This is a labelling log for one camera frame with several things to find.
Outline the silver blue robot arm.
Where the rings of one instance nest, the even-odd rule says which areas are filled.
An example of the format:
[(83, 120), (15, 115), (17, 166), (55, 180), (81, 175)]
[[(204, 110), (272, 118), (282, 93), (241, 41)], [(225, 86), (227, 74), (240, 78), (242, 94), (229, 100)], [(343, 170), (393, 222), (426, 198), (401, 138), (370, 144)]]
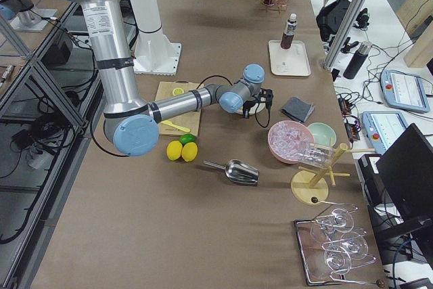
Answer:
[(104, 133), (116, 149), (140, 156), (158, 142), (158, 124), (203, 107), (219, 104), (234, 113), (265, 91), (265, 72), (245, 67), (232, 85), (210, 84), (157, 102), (139, 94), (138, 72), (174, 74), (181, 46), (162, 32), (156, 0), (71, 0), (83, 11), (97, 69), (106, 94)]

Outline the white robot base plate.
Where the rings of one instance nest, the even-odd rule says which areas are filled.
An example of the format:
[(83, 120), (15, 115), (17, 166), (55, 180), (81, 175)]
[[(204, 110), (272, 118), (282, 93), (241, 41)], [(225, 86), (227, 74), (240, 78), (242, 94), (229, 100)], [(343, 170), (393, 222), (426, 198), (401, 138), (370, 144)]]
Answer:
[(180, 43), (171, 43), (161, 30), (152, 34), (140, 32), (134, 50), (134, 72), (173, 76), (181, 49)]

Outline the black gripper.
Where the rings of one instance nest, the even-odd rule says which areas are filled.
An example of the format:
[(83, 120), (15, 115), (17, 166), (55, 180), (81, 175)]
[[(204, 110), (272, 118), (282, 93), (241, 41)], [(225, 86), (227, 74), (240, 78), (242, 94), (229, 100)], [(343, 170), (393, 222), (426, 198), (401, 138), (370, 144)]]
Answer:
[(273, 91), (271, 89), (261, 88), (258, 94), (247, 100), (242, 106), (242, 116), (248, 117), (253, 114), (252, 107), (255, 104), (264, 104), (267, 110), (271, 109), (273, 103)]

